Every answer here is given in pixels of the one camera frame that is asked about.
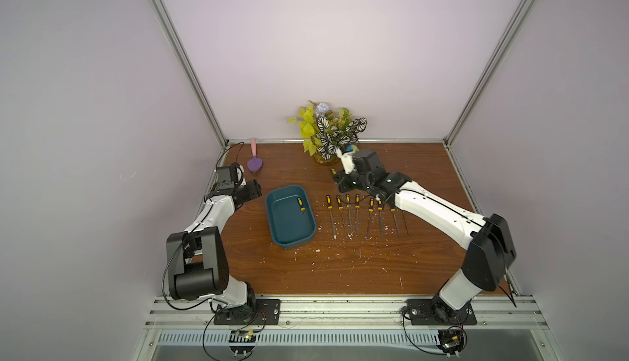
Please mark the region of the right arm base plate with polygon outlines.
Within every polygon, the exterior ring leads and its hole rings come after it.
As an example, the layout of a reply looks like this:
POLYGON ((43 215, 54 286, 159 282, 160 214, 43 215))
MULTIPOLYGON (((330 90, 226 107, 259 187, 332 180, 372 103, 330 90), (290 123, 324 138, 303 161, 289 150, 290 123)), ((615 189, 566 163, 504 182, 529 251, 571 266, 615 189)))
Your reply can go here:
POLYGON ((468 302, 460 310, 452 310, 440 300, 408 299, 401 314, 413 326, 474 326, 478 324, 473 308, 468 302))

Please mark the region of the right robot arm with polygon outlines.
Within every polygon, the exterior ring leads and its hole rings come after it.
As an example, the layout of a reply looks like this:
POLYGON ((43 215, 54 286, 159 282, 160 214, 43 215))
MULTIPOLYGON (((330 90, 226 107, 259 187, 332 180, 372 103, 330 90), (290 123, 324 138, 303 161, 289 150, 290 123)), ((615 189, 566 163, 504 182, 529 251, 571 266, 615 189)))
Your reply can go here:
POLYGON ((499 215, 473 213, 445 200, 410 177, 386 171, 375 151, 337 148, 343 171, 333 174, 340 192, 361 190, 380 205, 408 212, 440 230, 463 250, 460 269, 432 298, 432 314, 453 319, 482 292, 494 292, 517 252, 508 222, 499 215))

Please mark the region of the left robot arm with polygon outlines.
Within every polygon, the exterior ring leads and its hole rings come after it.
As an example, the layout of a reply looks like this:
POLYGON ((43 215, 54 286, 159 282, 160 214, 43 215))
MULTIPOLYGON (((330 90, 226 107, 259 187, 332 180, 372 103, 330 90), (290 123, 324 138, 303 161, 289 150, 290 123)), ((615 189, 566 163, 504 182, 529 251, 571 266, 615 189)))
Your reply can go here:
POLYGON ((166 241, 167 262, 162 274, 162 297, 214 301, 224 311, 253 313, 257 307, 252 286, 230 275, 222 232, 238 209, 261 197, 257 180, 247 182, 238 163, 216 169, 216 183, 193 223, 166 241))

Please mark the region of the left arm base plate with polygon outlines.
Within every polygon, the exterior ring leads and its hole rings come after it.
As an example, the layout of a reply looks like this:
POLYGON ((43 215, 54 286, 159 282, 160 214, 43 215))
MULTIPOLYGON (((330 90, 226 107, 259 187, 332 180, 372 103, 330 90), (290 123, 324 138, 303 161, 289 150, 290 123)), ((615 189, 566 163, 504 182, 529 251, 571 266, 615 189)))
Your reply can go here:
POLYGON ((280 299, 257 298, 254 305, 245 304, 221 310, 216 314, 213 323, 217 326, 276 326, 281 304, 280 299))

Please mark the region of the teal plastic storage box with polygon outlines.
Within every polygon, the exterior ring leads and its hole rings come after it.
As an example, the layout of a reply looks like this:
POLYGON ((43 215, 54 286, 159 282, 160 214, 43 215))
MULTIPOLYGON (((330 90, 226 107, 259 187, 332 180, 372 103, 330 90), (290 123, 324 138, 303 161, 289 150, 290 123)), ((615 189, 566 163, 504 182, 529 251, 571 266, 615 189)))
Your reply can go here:
POLYGON ((265 208, 273 242, 285 250, 310 242, 317 232, 317 223, 306 190, 299 185, 289 185, 271 191, 265 197, 265 208), (311 226, 305 224, 296 198, 301 197, 311 226))

